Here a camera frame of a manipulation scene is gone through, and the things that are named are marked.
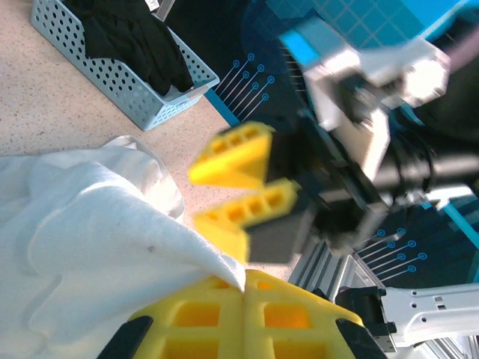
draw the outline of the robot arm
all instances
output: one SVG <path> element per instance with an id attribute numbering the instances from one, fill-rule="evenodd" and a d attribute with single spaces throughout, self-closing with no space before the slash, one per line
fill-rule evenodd
<path id="1" fill-rule="evenodd" d="M 479 284 L 430 289 L 347 289 L 335 303 L 362 317 L 384 352 L 427 340 L 479 335 Z"/>

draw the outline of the white cloth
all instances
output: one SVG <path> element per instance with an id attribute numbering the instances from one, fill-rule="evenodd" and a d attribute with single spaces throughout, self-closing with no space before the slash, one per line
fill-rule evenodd
<path id="1" fill-rule="evenodd" d="M 0 358 L 95 358 L 131 314 L 195 281 L 244 289 L 241 264 L 175 221 L 176 185 L 136 147 L 0 159 Z"/>

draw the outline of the metal frame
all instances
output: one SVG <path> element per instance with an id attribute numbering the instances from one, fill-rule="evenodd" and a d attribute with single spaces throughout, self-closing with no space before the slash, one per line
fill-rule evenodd
<path id="1" fill-rule="evenodd" d="M 336 257 L 326 243 L 318 238 L 313 238 L 306 245 L 289 282 L 310 292 L 319 288 L 330 300 L 334 300 L 342 286 L 385 288 L 359 256 L 353 254 Z M 465 345 L 454 338 L 444 338 L 428 340 L 416 349 L 398 348 L 396 353 L 388 356 L 411 359 L 479 359 L 479 345 L 475 336 L 467 337 Z"/>

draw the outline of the blue grid pattern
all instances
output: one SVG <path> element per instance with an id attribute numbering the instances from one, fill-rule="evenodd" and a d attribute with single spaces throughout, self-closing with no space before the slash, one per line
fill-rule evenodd
<path id="1" fill-rule="evenodd" d="M 267 4 L 278 19 L 304 17 L 314 9 L 360 49 L 396 45 L 424 30 L 401 0 L 269 0 Z M 266 21 L 262 29 L 276 34 L 270 26 Z"/>

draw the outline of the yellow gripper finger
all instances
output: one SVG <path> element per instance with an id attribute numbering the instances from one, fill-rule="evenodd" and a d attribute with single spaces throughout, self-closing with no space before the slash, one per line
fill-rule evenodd
<path id="1" fill-rule="evenodd" d="M 263 188 L 274 131 L 264 123 L 252 121 L 216 135 L 189 169 L 190 182 Z"/>
<path id="2" fill-rule="evenodd" d="M 296 205 L 298 185 L 288 179 L 223 203 L 194 217 L 196 230 L 221 251 L 242 263 L 248 262 L 248 228 L 289 215 Z"/>

